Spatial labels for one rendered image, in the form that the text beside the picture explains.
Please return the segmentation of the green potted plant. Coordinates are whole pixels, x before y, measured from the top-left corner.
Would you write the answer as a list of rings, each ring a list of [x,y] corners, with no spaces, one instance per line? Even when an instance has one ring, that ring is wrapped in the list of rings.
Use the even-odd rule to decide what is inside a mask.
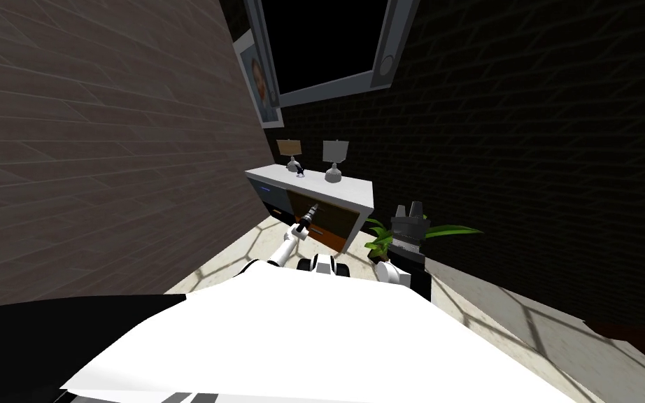
[[[373,230],[377,235],[377,237],[373,241],[364,244],[364,247],[370,250],[367,257],[375,264],[380,261],[387,262],[389,260],[387,251],[389,245],[392,242],[392,231],[386,229],[384,225],[378,220],[369,218],[366,219],[366,222],[372,222],[376,224],[376,227],[372,227],[371,230]],[[424,239],[454,234],[482,233],[482,231],[479,231],[477,229],[472,229],[470,227],[460,225],[440,225],[430,227],[428,230],[426,230]]]

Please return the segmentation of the grey framed wall television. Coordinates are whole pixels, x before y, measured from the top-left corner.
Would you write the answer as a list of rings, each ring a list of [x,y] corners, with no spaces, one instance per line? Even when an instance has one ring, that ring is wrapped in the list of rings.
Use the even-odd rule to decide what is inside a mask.
[[[389,88],[420,0],[243,0],[273,107]]]

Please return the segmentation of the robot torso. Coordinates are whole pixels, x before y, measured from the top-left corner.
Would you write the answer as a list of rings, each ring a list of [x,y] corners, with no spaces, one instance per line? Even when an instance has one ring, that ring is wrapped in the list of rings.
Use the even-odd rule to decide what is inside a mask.
[[[266,262],[186,294],[64,387],[126,403],[574,403],[403,285]]]

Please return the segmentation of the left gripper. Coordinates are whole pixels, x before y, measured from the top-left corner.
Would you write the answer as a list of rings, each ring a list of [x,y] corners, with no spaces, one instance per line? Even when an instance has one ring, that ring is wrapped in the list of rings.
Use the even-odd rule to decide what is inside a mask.
[[[297,232],[303,232],[303,230],[308,230],[309,227],[311,226],[312,219],[314,218],[314,215],[318,209],[319,204],[314,204],[310,207],[310,209],[303,215],[303,217],[299,220],[298,226],[296,228]]]

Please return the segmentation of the white framed portrait picture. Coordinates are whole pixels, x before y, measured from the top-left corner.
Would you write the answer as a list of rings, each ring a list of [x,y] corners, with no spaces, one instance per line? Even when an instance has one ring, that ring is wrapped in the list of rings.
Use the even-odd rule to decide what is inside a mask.
[[[271,104],[271,92],[251,29],[234,42],[234,50],[261,127],[263,129],[284,127],[281,109]]]

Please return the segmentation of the white sideboard with lamps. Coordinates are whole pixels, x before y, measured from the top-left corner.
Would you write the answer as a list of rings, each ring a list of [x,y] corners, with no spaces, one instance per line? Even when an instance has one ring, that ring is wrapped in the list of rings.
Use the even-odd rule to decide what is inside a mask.
[[[329,249],[345,253],[374,210],[373,183],[345,177],[338,165],[346,160],[348,142],[324,141],[326,172],[305,169],[296,159],[300,141],[277,141],[287,165],[271,164],[245,172],[272,218],[286,225],[297,222],[313,206],[310,235]]]

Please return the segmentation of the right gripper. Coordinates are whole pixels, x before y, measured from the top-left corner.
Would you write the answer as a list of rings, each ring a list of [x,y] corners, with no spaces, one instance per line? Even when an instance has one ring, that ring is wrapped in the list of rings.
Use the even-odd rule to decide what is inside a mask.
[[[420,241],[426,236],[431,222],[424,218],[423,204],[413,201],[406,216],[405,205],[398,205],[395,217],[390,219],[392,237],[397,241]]]

